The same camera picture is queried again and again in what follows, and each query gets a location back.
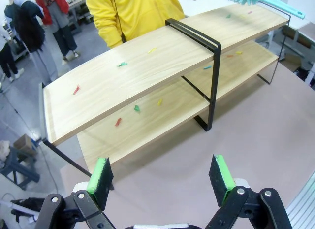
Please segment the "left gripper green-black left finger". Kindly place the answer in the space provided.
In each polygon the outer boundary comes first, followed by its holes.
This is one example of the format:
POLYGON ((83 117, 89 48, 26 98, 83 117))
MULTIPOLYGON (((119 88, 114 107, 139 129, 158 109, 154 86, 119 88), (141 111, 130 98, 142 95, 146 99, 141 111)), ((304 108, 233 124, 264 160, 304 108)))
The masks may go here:
POLYGON ((37 229, 73 229, 84 222, 90 229, 113 229, 104 214, 114 178, 108 158, 97 160, 85 190, 69 196, 49 194, 41 207, 35 227, 37 229))

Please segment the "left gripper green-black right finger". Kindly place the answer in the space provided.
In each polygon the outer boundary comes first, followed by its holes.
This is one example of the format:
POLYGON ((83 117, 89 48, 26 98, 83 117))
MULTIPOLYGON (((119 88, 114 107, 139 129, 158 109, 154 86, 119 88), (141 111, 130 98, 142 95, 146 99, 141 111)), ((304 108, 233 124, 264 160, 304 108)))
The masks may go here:
POLYGON ((263 188, 257 193, 238 185, 223 155, 212 156, 209 177, 219 209, 206 228, 231 229, 238 218, 249 219, 255 229, 292 228, 278 191, 263 188))

